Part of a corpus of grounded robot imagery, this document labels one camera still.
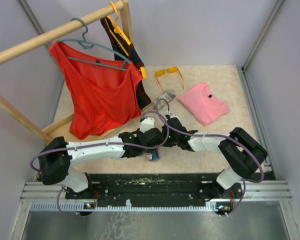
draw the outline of table surface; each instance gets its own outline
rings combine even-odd
[[[146,67],[147,79],[143,85],[146,93],[153,100],[162,94],[162,89],[155,78],[155,71],[170,66]],[[184,90],[178,73],[166,73],[159,78],[165,90],[175,90],[177,97],[200,82],[209,86],[212,94],[227,103],[230,112],[204,127],[175,98],[170,103],[171,112],[177,114],[186,129],[204,133],[228,133],[235,127],[241,127],[256,138],[247,102],[235,65],[183,65],[178,66],[184,79]],[[55,121],[73,113],[74,107],[66,85],[62,89]],[[155,117],[155,126],[161,129],[162,122]],[[130,121],[122,132],[132,132],[140,127],[139,118]],[[75,168],[88,173],[138,174],[138,173],[216,173],[228,166],[222,154],[213,152],[189,152],[178,147],[159,148],[160,160],[149,162],[145,156],[121,159],[98,159],[76,165]]]

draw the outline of hanger hook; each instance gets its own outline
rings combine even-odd
[[[114,9],[114,11],[115,11],[115,22],[117,22],[117,21],[118,21],[118,18],[119,18],[119,14],[118,14],[117,7],[116,7],[116,5],[115,5],[112,1],[110,1],[109,4],[112,5],[112,7],[113,7],[113,9]]]
[[[86,40],[86,37],[85,37],[85,35],[86,35],[86,33],[89,31],[88,30],[88,25],[85,23],[85,21],[83,21],[81,18],[78,18],[78,17],[73,17],[72,19],[71,19],[71,21],[73,21],[73,20],[77,20],[77,21],[79,21],[80,23],[82,23],[82,25],[85,27],[85,31],[82,33],[82,39],[83,39],[83,41],[87,41]],[[85,44],[83,44],[83,43],[81,43],[81,42],[78,42],[79,44],[80,44],[80,46],[81,47],[83,47],[84,49],[92,49],[94,46],[93,45],[85,45]]]

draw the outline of sunglasses lens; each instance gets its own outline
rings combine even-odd
[[[159,71],[156,71],[156,72],[155,72],[155,75],[156,75],[157,77],[160,77],[160,76],[162,76],[163,74],[165,74],[165,72],[166,72],[166,70],[159,70]]]
[[[176,66],[173,66],[173,67],[169,67],[166,71],[171,74],[171,73],[175,73],[177,69],[178,68]]]

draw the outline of folded pink shirt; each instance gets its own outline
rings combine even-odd
[[[229,112],[227,104],[214,96],[204,82],[180,95],[178,100],[203,126]]]

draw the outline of red tank top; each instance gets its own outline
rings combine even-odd
[[[49,49],[71,92],[74,119],[70,133],[78,139],[101,135],[141,115],[136,89],[143,79],[133,63],[127,71],[72,60],[67,57],[121,67],[124,61],[106,60],[82,53],[56,41]]]

